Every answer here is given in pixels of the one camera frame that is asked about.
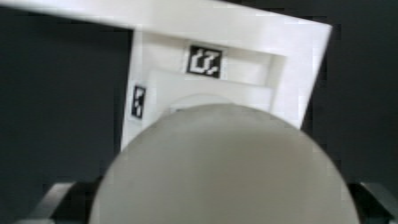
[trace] black label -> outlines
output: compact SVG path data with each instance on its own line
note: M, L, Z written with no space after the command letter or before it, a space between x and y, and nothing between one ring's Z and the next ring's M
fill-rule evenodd
M221 78L221 69L223 51L193 45L187 63L187 73Z
M132 105L132 115L143 119L145 114L145 102L146 102L146 88L143 86L134 87L134 105Z

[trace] gray oval object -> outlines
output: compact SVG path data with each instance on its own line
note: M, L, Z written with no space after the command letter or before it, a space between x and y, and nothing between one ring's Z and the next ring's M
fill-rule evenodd
M237 105L164 117L100 186L91 224L358 224L329 157L301 130Z

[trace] dark background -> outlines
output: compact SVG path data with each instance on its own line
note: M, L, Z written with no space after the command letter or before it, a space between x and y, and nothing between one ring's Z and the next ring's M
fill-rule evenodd
M347 181L381 182L398 197L398 1L235 2L335 26L305 131ZM8 8L0 31L0 223L11 223L52 183L93 181L118 154L132 31Z

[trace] black symbol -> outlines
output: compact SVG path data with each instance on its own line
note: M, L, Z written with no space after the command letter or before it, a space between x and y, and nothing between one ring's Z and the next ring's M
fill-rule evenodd
M223 51L191 46L187 73L221 78Z
M143 86L134 87L134 105L132 115L143 119L145 114L145 101L146 101L146 88Z

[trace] black surface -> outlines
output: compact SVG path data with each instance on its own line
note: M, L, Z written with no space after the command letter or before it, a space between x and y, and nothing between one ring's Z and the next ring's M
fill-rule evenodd
M77 183L74 185L56 213L51 217L52 220L56 220L56 223L90 223L99 186L100 179L97 182Z
M351 184L349 189L351 189L351 193L353 193L353 197L356 201L361 223L363 224L390 224L390 221L393 219L393 214L390 214L369 190L365 189L361 184Z
M0 8L0 223L120 149L132 31Z

